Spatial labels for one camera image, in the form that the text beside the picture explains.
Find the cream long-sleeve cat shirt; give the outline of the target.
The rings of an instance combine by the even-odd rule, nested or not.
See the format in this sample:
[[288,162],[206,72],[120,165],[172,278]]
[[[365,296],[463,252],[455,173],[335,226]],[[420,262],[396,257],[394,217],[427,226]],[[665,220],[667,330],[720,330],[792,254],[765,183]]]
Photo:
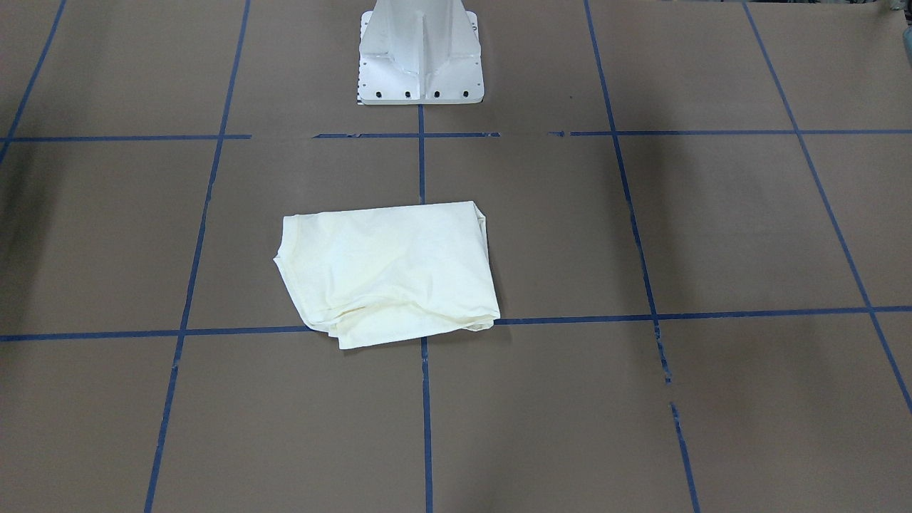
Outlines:
[[274,263],[303,324],[342,350],[483,331],[501,317],[473,201],[290,215]]

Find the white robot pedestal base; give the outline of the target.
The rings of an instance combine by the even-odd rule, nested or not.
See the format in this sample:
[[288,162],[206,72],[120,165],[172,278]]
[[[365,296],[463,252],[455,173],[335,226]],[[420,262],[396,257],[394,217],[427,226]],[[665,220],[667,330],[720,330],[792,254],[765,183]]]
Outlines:
[[478,17],[462,1],[378,1],[361,14],[359,29],[359,104],[483,101]]

